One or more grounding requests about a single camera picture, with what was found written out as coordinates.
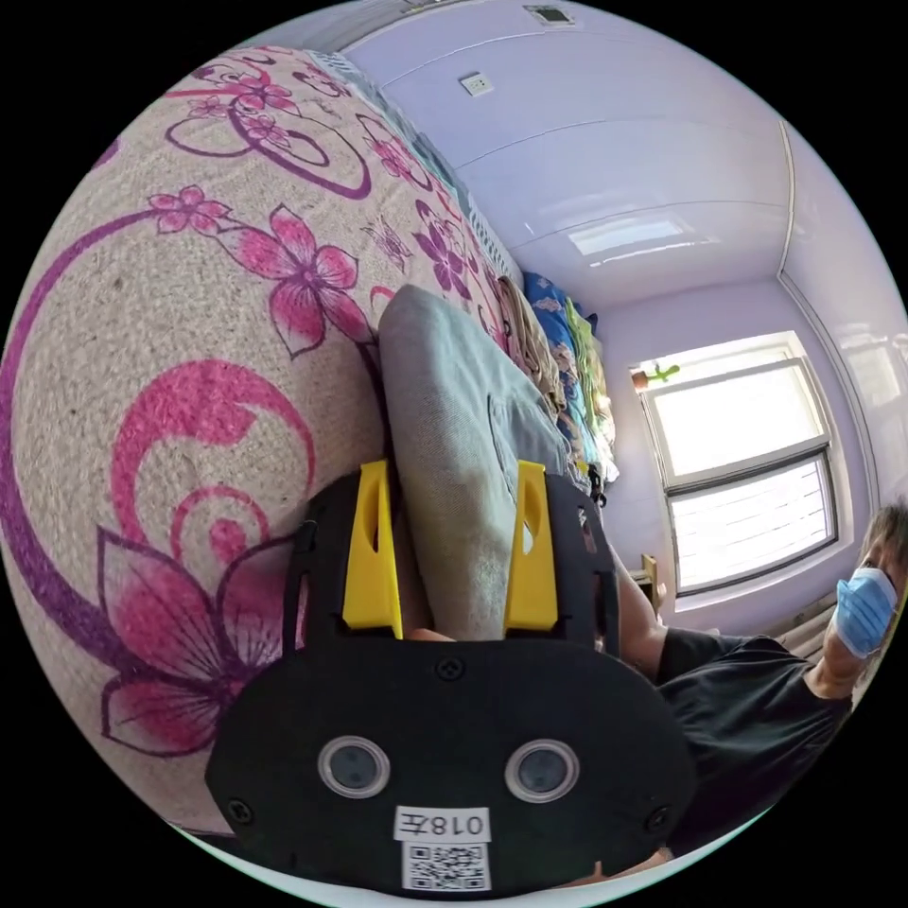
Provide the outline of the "person's left hand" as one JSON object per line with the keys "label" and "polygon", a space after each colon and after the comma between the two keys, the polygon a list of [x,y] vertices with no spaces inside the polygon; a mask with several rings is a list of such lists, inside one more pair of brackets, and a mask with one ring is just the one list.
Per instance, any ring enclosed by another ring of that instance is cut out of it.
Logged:
{"label": "person's left hand", "polygon": [[602,870],[602,863],[596,862],[590,875],[575,881],[562,883],[558,885],[557,888],[561,889],[586,886],[590,884],[608,882],[610,880],[619,879],[626,876],[636,875],[640,872],[649,871],[667,864],[672,861],[673,858],[674,856],[671,850],[667,847],[662,847],[658,849],[654,854],[652,854],[647,860],[611,875],[606,875]]}

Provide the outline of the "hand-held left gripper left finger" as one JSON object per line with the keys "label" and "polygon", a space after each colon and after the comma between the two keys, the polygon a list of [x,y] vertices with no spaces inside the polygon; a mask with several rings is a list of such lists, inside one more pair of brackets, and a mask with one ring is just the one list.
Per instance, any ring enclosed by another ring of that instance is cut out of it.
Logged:
{"label": "hand-held left gripper left finger", "polygon": [[386,461],[359,469],[341,617],[353,633],[404,636]]}

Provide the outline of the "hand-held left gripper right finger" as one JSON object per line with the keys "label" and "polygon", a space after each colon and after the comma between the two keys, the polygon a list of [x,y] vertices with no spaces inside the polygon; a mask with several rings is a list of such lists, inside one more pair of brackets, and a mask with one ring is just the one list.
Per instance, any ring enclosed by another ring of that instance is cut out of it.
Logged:
{"label": "hand-held left gripper right finger", "polygon": [[543,465],[517,462],[515,530],[503,630],[549,633],[558,621],[555,562],[547,473]]}

